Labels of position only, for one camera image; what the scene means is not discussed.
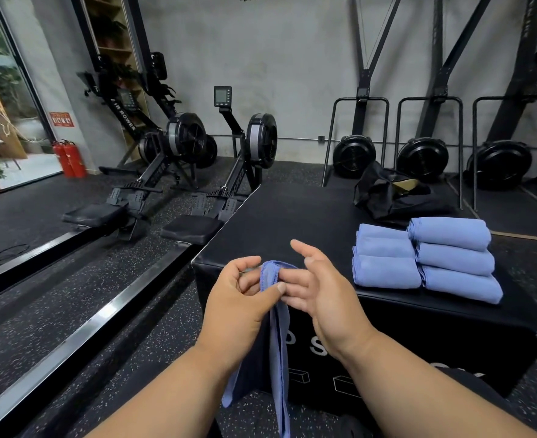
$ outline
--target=rowing machine seat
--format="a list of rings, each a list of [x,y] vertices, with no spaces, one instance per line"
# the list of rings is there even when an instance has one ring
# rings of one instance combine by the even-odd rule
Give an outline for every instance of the rowing machine seat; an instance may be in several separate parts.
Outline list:
[[[114,206],[108,203],[91,204],[65,213],[62,221],[80,226],[102,227],[121,217],[124,212],[125,206]]]
[[[215,218],[202,215],[180,215],[161,229],[161,236],[204,246],[218,233],[223,225],[223,221]]]

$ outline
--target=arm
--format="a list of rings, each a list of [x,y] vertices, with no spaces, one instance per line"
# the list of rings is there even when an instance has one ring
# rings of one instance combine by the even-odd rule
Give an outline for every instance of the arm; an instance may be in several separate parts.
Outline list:
[[[308,270],[281,270],[283,300],[308,312],[327,351],[348,370],[376,422],[392,437],[537,437],[508,413],[377,331],[351,283],[299,241]]]
[[[260,257],[234,260],[209,294],[195,345],[88,435],[91,438],[205,436],[231,375],[248,353],[279,283],[262,293]]]

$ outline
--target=black bag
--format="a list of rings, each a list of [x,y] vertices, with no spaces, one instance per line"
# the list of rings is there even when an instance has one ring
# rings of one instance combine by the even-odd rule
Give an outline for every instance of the black bag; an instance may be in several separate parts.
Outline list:
[[[454,214],[455,209],[431,188],[374,161],[353,192],[353,204],[381,223],[406,227],[411,218]]]

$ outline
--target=red fire extinguisher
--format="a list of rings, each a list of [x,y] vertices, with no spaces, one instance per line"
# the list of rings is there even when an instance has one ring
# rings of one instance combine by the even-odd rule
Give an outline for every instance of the red fire extinguisher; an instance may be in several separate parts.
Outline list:
[[[53,148],[53,153],[58,156],[58,160],[60,161],[62,170],[64,171],[64,176],[66,178],[74,178],[76,175],[74,173],[74,169],[70,165],[70,161],[68,160],[68,155],[66,155],[66,149],[64,147],[64,144],[58,141],[54,141],[52,143],[52,148]]]
[[[76,178],[85,177],[87,175],[86,167],[76,145],[71,141],[64,141],[64,149],[66,151],[66,155],[68,155],[68,160],[70,161],[70,165],[74,170],[74,175]]]

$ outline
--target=blue towel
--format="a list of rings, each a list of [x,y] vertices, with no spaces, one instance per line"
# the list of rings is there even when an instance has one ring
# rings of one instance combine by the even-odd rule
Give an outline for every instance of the blue towel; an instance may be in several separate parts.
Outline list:
[[[414,258],[354,256],[353,281],[363,287],[416,289],[422,280]]]
[[[415,258],[409,239],[358,238],[353,247],[354,255],[383,256],[387,258]]]
[[[410,239],[483,252],[491,233],[483,220],[473,218],[421,217],[410,220]]]
[[[361,237],[408,239],[408,232],[372,224],[360,224],[356,238],[360,239]]]
[[[279,261],[267,261],[260,271],[260,291],[264,292],[268,287],[278,281],[278,272],[284,267],[296,269],[295,266]],[[260,325],[260,332],[252,345],[252,349],[240,363],[240,367],[234,372],[226,386],[222,396],[222,405],[229,407],[233,402],[262,387],[264,374],[264,351],[267,348],[270,362],[270,380],[274,407],[277,412],[278,431],[281,438],[290,438],[291,426],[287,408],[289,396],[289,359],[287,355],[287,332],[291,317],[289,307],[285,302],[279,301],[265,316]]]
[[[428,290],[446,292],[472,300],[499,304],[504,292],[497,280],[490,275],[480,277],[454,270],[423,266],[422,278]]]
[[[495,259],[487,250],[461,249],[454,246],[420,243],[416,249],[418,263],[473,275],[488,277],[495,270]]]

